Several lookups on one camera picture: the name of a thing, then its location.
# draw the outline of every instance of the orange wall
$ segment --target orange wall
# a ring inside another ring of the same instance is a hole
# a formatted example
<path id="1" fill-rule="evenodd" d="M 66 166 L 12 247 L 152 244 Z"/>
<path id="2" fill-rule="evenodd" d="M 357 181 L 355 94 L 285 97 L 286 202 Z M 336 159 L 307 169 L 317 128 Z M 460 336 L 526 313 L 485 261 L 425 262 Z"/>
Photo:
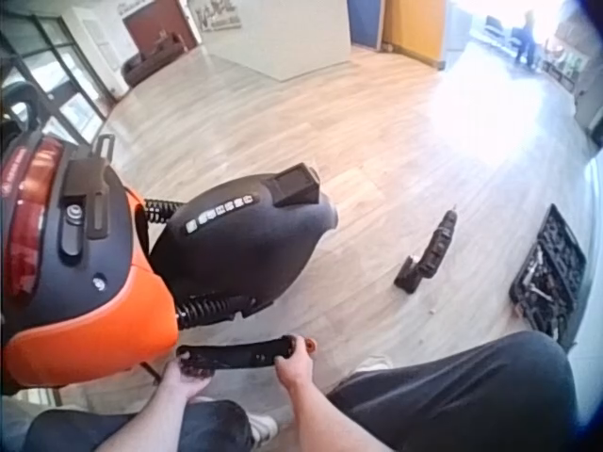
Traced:
<path id="1" fill-rule="evenodd" d="M 440 61 L 447 1 L 386 0 L 383 41 Z"/>

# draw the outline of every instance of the sneaker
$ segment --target sneaker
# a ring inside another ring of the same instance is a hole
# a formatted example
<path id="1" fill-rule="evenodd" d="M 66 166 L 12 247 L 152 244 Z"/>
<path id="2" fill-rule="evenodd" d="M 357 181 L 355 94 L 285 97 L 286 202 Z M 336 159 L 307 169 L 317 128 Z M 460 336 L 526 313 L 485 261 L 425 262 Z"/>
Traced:
<path id="1" fill-rule="evenodd" d="M 352 374 L 357 372 L 373 372 L 375 370 L 391 370 L 394 368 L 392 360 L 387 356 L 370 356 L 356 367 Z"/>
<path id="2" fill-rule="evenodd" d="M 249 418 L 249 424 L 252 426 L 254 449 L 267 444 L 278 435 L 279 425 L 272 417 L 250 412 L 247 413 L 247 417 Z"/>

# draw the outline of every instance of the black toolbox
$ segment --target black toolbox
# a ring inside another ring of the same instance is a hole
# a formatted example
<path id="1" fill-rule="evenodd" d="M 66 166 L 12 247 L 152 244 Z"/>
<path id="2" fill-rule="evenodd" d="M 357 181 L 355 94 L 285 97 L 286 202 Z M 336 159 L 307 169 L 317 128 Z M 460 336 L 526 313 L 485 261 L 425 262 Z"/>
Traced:
<path id="1" fill-rule="evenodd" d="M 509 295 L 535 330 L 559 341 L 576 311 L 585 268 L 586 257 L 576 237 L 551 204 Z"/>

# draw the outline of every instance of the orange casing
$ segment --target orange casing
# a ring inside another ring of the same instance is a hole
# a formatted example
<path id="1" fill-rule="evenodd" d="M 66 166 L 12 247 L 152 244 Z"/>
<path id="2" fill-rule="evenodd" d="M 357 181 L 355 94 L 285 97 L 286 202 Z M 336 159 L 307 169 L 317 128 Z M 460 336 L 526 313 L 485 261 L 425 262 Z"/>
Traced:
<path id="1" fill-rule="evenodd" d="M 127 190 L 131 218 L 143 201 Z M 170 291 L 153 273 L 136 238 L 122 290 L 102 307 L 53 325 L 17 333 L 3 366 L 24 387 L 64 386 L 99 379 L 167 353 L 178 325 Z"/>

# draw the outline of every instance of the blue door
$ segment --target blue door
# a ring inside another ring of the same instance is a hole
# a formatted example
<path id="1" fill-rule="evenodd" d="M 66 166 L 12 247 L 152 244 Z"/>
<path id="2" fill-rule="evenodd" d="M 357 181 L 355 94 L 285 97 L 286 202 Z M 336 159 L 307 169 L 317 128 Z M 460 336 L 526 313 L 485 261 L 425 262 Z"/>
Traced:
<path id="1" fill-rule="evenodd" d="M 348 0 L 351 42 L 381 48 L 384 0 Z"/>

